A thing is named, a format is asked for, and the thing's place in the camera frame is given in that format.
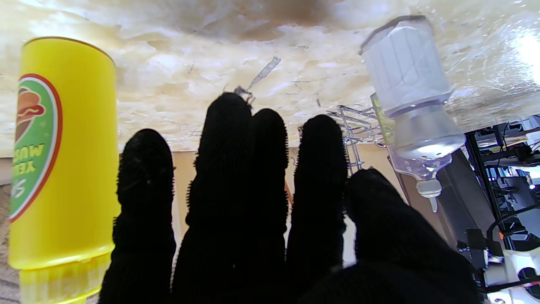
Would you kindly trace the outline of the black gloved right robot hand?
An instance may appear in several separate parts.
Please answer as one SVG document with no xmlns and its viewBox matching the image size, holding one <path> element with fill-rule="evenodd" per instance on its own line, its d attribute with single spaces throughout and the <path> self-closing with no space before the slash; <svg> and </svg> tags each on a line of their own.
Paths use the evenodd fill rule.
<svg viewBox="0 0 540 304">
<path fill-rule="evenodd" d="M 469 262 L 375 168 L 348 177 L 327 115 L 302 129 L 291 227 L 287 131 L 226 92 L 208 108 L 176 264 L 173 161 L 153 129 L 119 163 L 100 304 L 480 304 Z"/>
</svg>

